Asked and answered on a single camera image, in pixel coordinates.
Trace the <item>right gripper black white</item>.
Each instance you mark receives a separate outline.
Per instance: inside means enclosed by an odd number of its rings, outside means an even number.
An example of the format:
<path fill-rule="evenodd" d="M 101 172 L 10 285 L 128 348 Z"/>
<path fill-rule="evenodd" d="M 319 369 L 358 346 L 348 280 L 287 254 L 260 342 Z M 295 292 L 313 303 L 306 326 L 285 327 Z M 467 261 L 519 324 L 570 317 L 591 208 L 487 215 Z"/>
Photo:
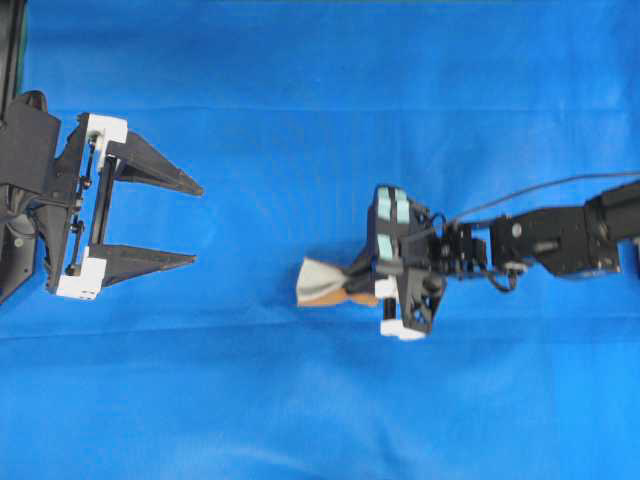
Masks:
<path fill-rule="evenodd" d="M 380 333 L 404 341 L 431 333 L 449 277 L 474 278 L 488 272 L 486 242 L 473 236 L 470 225 L 453 224 L 439 232 L 428 210 L 414 202 L 411 220 L 409 234 L 400 239 L 400 275 L 377 273 L 377 256 L 367 249 L 344 268 L 345 291 L 382 298 Z"/>

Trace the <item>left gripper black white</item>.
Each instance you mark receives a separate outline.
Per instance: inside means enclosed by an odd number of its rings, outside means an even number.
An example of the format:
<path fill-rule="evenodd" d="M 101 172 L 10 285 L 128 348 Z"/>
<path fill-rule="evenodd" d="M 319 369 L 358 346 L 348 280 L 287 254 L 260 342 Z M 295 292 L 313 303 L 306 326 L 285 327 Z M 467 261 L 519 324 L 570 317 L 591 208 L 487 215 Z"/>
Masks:
<path fill-rule="evenodd" d="M 88 188 L 81 174 L 83 153 L 91 145 L 99 154 L 117 160 L 117 181 L 149 184 L 168 190 L 202 196 L 204 189 L 174 166 L 144 138 L 128 132 L 127 121 L 118 117 L 83 113 L 67 137 L 59 157 L 54 159 L 42 197 L 42 238 L 46 245 L 47 290 L 57 296 L 93 300 L 102 286 L 142 275 L 193 264 L 195 255 L 145 249 L 127 245 L 91 244 L 71 274 L 65 272 L 67 240 L 81 228 L 75 215 L 83 205 Z"/>

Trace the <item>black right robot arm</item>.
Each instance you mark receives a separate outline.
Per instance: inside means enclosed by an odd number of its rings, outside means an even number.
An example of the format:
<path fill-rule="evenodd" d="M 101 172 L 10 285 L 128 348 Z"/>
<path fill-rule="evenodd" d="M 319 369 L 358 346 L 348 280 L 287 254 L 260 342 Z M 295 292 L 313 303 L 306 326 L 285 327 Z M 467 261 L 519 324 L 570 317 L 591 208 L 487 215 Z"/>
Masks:
<path fill-rule="evenodd" d="M 430 334 L 449 278 L 484 278 L 509 293 L 534 264 L 560 278 L 619 271 L 619 243 L 639 235 L 639 184 L 606 190 L 578 206 L 476 222 L 435 219 L 402 189 L 381 185 L 375 191 L 366 245 L 345 269 L 343 288 L 383 300 L 386 335 Z"/>

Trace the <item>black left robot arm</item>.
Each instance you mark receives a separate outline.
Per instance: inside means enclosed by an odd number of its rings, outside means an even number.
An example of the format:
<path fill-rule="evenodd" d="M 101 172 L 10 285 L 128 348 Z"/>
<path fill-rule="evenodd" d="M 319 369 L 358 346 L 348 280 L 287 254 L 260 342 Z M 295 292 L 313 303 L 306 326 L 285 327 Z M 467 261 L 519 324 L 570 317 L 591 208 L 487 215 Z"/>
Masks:
<path fill-rule="evenodd" d="M 18 93 L 26 4 L 1 4 L 1 297 L 33 274 L 45 245 L 47 290 L 93 300 L 106 287 L 194 262 L 192 255 L 108 245 L 113 186 L 149 184 L 200 196 L 203 189 L 126 120 L 82 113 L 58 152 L 59 120 L 38 90 Z"/>

